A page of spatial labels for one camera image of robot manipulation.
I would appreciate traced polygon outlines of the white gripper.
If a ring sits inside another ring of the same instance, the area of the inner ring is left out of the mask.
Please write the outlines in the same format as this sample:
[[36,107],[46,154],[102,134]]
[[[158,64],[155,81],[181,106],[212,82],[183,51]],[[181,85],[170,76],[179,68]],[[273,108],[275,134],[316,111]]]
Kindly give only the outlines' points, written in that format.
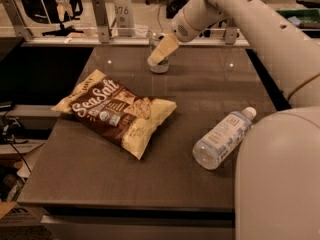
[[173,34],[166,34],[148,58],[157,64],[179,47],[179,41],[190,42],[225,18],[226,15],[207,0],[189,0],[171,21]]

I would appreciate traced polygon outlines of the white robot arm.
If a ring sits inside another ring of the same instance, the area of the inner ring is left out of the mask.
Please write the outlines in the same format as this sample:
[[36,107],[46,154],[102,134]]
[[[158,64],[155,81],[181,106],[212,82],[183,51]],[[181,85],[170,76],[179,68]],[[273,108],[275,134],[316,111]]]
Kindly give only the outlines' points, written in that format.
[[261,0],[189,0],[155,65],[231,17],[289,102],[244,138],[235,173],[237,240],[320,240],[320,45]]

